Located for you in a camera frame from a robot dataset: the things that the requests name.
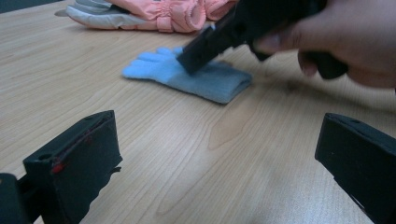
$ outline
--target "hand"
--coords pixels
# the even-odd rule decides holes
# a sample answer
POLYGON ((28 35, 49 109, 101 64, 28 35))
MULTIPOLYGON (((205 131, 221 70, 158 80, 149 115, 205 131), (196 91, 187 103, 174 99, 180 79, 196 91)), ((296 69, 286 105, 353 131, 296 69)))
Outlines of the hand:
POLYGON ((396 87, 396 1, 329 0, 317 15, 274 31, 256 41, 256 50, 299 50, 303 72, 317 67, 306 51, 330 52, 348 65, 348 76, 365 86, 396 87))

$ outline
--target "wooden table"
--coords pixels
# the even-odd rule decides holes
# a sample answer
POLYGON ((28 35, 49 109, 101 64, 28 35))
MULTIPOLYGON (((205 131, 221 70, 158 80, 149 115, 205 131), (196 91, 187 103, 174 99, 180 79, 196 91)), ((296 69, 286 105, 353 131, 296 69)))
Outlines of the wooden table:
POLYGON ((301 75, 296 53, 222 60, 254 76, 218 105, 125 79, 138 53, 193 35, 87 29, 55 17, 71 1, 0 14, 0 172, 78 120, 115 110, 120 173, 82 223, 372 223, 314 159, 326 112, 396 136, 394 91, 301 75))

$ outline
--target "finger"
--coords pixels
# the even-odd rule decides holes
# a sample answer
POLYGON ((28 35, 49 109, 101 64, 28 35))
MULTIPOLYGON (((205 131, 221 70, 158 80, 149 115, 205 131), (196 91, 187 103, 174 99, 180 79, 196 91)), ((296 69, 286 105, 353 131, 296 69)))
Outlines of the finger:
POLYGON ((302 51, 299 51, 298 53, 298 63, 303 73, 308 77, 314 76, 318 71, 317 65, 309 60, 309 58, 306 56, 306 53, 302 51))
POLYGON ((336 46, 341 38, 339 27, 334 26, 334 15, 325 9, 319 14, 298 21, 280 31, 256 41, 255 47, 259 51, 275 53, 287 49, 325 50, 336 46))

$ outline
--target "table surface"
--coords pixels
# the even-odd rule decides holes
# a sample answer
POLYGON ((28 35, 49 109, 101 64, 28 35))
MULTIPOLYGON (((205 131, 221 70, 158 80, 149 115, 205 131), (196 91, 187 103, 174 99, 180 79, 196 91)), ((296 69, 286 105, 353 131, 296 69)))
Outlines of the table surface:
POLYGON ((122 170, 82 223, 372 223, 314 153, 327 112, 396 136, 394 91, 306 78, 294 51, 259 63, 242 47, 221 59, 252 85, 214 104, 120 74, 194 35, 88 29, 54 16, 70 3, 0 14, 0 172, 22 177, 25 157, 114 110, 122 170))

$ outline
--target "pistol grip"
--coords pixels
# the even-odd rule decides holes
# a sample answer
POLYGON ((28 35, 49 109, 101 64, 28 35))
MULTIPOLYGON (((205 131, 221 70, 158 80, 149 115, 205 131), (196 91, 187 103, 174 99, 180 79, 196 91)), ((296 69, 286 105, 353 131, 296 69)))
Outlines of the pistol grip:
POLYGON ((307 52, 306 56, 317 65, 323 79, 334 79, 347 72, 347 65, 336 60, 328 52, 307 52))

